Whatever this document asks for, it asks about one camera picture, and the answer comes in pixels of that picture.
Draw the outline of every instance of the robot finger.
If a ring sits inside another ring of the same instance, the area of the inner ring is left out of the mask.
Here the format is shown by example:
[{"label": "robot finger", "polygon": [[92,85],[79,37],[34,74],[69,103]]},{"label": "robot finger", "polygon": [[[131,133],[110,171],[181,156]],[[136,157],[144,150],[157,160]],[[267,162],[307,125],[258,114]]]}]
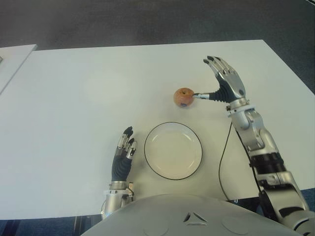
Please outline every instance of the robot finger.
[{"label": "robot finger", "polygon": [[117,144],[117,148],[116,148],[116,153],[115,153],[115,156],[116,155],[121,155],[122,154],[122,151],[123,151],[123,148],[126,146],[128,140],[129,140],[129,137],[133,134],[133,130],[132,130],[132,126],[128,127],[124,133],[121,135],[119,141],[118,141],[118,144]]},{"label": "robot finger", "polygon": [[136,141],[133,141],[132,144],[129,146],[127,150],[126,157],[130,160],[132,160],[134,153],[136,152],[138,143]]},{"label": "robot finger", "polygon": [[220,61],[220,64],[224,67],[226,73],[233,73],[234,69],[222,58],[216,57]]},{"label": "robot finger", "polygon": [[218,59],[207,56],[207,59],[204,59],[203,62],[208,64],[212,71],[214,72],[215,76],[217,76],[219,73],[223,73],[223,67],[218,64]]},{"label": "robot finger", "polygon": [[128,149],[129,149],[129,147],[132,145],[132,143],[134,142],[134,138],[132,138],[132,139],[130,139],[129,141],[128,141],[128,143],[126,144],[126,146],[125,146],[125,151],[128,151]]}]

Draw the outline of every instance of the plate rim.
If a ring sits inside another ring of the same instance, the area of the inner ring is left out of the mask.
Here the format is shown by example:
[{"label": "plate rim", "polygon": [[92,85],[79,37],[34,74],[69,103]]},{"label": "plate rim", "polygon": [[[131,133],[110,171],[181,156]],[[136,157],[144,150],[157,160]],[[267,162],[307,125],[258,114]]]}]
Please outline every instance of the plate rim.
[{"label": "plate rim", "polygon": [[[152,133],[152,131],[153,131],[155,128],[157,128],[157,127],[160,126],[160,125],[167,124],[167,123],[181,124],[181,125],[185,126],[186,128],[188,128],[189,130],[191,130],[191,131],[195,134],[195,136],[197,137],[197,139],[198,139],[198,141],[199,141],[199,144],[200,144],[200,147],[201,147],[201,158],[200,158],[200,162],[199,162],[199,164],[198,164],[198,167],[197,167],[196,170],[195,170],[194,172],[192,172],[189,176],[186,176],[186,177],[184,177],[184,178],[167,178],[167,177],[164,177],[164,176],[160,175],[160,174],[157,173],[157,172],[152,168],[152,166],[149,164],[148,159],[147,159],[147,156],[146,156],[146,143],[147,143],[147,139],[148,139],[149,135]],[[201,144],[201,141],[200,141],[198,135],[195,133],[195,131],[193,131],[193,130],[192,130],[191,128],[189,128],[187,125],[182,124],[182,123],[179,123],[179,122],[175,122],[175,121],[163,122],[163,123],[158,124],[157,126],[155,126],[153,129],[151,129],[151,131],[148,133],[148,135],[147,135],[147,137],[146,137],[146,140],[145,140],[145,142],[144,142],[143,151],[144,151],[144,157],[145,157],[145,159],[146,159],[146,162],[148,163],[148,166],[151,168],[151,170],[153,170],[153,172],[156,173],[157,175],[159,175],[159,176],[161,176],[161,177],[163,177],[163,178],[165,178],[165,179],[169,179],[169,180],[182,180],[182,179],[186,179],[186,178],[192,176],[192,175],[199,169],[199,166],[200,166],[201,161],[202,161],[202,158],[203,158],[202,144]]]}]

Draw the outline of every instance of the white table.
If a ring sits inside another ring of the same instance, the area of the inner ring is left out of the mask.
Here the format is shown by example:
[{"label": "white table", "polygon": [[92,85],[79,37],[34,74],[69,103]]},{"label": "white table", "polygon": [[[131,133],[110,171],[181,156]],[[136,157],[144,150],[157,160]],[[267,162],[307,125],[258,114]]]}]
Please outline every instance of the white table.
[{"label": "white table", "polygon": [[[173,103],[180,87],[215,91],[202,60],[216,55],[241,76],[301,189],[313,188],[314,95],[262,41],[35,51],[0,99],[0,219],[99,214],[122,131],[138,141],[129,180],[136,198],[188,193],[224,199],[218,166],[230,119],[224,103]],[[147,165],[144,141],[176,121],[199,136],[203,160],[189,178],[168,180]],[[231,132],[222,162],[231,199],[257,196],[248,159]]]},{"label": "white table", "polygon": [[35,44],[0,48],[0,57],[3,59],[0,62],[0,94],[31,51],[35,49]]}]

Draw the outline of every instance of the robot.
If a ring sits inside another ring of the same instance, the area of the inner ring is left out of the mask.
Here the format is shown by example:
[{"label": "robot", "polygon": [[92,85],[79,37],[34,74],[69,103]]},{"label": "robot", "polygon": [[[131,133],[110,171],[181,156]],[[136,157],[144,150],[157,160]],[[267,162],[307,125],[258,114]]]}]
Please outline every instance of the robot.
[{"label": "robot", "polygon": [[238,73],[222,58],[203,60],[220,88],[193,97],[229,103],[228,116],[248,155],[265,217],[232,203],[205,196],[157,195],[133,201],[126,179],[137,142],[132,127],[121,136],[112,165],[112,182],[101,210],[102,221],[84,236],[259,235],[313,236],[315,213],[287,171],[262,117],[246,99]]}]

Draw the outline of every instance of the triangular logo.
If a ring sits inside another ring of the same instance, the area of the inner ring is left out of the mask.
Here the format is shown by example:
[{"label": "triangular logo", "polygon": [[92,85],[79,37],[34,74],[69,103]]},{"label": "triangular logo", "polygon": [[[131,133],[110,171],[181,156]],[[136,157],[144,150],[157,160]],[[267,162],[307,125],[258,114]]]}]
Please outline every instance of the triangular logo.
[{"label": "triangular logo", "polygon": [[196,212],[188,212],[184,219],[184,223],[186,225],[207,225],[207,221]]}]

